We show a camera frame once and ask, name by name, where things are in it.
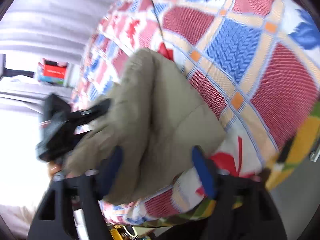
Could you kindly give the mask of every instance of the orange square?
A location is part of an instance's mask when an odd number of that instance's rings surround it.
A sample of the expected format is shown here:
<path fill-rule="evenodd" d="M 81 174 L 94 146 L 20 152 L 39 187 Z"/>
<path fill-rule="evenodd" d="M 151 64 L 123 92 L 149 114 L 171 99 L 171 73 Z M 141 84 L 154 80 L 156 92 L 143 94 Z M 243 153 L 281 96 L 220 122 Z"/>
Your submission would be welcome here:
<path fill-rule="evenodd" d="M 198 51 L 194 50 L 193 52 L 191 52 L 190 57 L 195 61 L 198 62 L 198 60 L 200 59 L 201 55 Z"/>
<path fill-rule="evenodd" d="M 226 15 L 227 14 L 227 10 L 221 9 L 219 14 L 220 15 Z"/>
<path fill-rule="evenodd" d="M 243 102 L 243 97 L 240 95 L 239 92 L 237 92 L 233 99 L 231 100 L 231 104 L 233 105 L 233 107 L 236 109 L 236 110 L 239 110 L 241 104 Z"/>
<path fill-rule="evenodd" d="M 271 22 L 266 22 L 266 25 L 264 27 L 268 32 L 271 32 L 271 33 L 275 33 L 277 30 L 277 25 Z"/>

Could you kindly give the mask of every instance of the beige fabric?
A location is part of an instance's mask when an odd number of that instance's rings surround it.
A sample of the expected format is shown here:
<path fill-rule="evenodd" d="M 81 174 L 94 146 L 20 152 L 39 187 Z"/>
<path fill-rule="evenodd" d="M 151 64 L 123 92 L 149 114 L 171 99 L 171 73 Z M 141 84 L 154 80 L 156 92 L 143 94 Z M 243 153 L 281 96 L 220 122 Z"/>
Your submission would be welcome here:
<path fill-rule="evenodd" d="M 105 201 L 118 205 L 154 194 L 193 166 L 191 149 L 210 154 L 225 133 L 214 113 L 174 62 L 142 49 L 125 64 L 109 112 L 73 150 L 67 170 L 94 169 L 120 145 L 123 163 Z"/>

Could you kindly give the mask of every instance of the window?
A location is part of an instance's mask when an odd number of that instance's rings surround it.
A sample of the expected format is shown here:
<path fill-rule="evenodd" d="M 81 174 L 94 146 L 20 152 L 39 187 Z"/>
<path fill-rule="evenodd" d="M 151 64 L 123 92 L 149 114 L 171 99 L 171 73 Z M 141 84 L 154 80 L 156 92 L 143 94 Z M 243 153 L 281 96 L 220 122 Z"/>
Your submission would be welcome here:
<path fill-rule="evenodd" d="M 40 57 L 23 53 L 23 52 L 11 52 L 10 54 L 0 54 L 0 79 L 3 77 L 13 77 L 23 75 L 33 78 Z"/>

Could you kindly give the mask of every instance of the red and blue pattern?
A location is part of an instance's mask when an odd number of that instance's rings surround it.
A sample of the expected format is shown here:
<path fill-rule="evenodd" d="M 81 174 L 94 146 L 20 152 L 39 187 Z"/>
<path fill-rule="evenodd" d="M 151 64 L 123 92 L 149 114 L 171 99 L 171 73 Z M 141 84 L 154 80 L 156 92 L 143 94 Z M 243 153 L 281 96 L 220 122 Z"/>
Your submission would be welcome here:
<path fill-rule="evenodd" d="M 73 93 L 86 108 L 139 48 L 173 60 L 215 113 L 227 137 L 210 157 L 233 176 L 250 178 L 302 124 L 319 94 L 320 32 L 291 0 L 118 0 L 84 55 Z M 108 222 L 140 225 L 186 213 L 204 188 L 194 168 L 153 196 L 104 203 Z"/>

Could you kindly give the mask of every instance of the metal screw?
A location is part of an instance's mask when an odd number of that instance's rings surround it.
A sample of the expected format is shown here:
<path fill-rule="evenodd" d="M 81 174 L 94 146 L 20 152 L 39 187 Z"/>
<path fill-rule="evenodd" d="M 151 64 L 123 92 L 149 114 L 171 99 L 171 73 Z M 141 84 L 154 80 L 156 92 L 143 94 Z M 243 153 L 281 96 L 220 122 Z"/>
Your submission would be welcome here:
<path fill-rule="evenodd" d="M 310 153 L 309 159 L 315 163 L 318 160 L 319 156 L 320 156 L 320 150 L 318 148 L 317 151 Z"/>
<path fill-rule="evenodd" d="M 61 174 L 56 174 L 54 177 L 53 177 L 53 181 L 62 181 L 64 180 L 64 176 L 61 175 Z"/>
<path fill-rule="evenodd" d="M 91 110 L 87 110 L 87 111 L 83 111 L 81 112 L 81 115 L 86 115 L 86 114 L 91 114 L 92 111 Z"/>
<path fill-rule="evenodd" d="M 230 172 L 228 170 L 225 170 L 225 169 L 218 169 L 217 173 L 220 174 L 220 175 L 229 175 L 230 174 Z"/>
<path fill-rule="evenodd" d="M 98 170 L 88 170 L 88 171 L 86 171 L 84 174 L 85 174 L 86 176 L 93 176 L 93 175 L 96 175 L 96 174 L 98 174 L 98 173 L 99 173 Z"/>

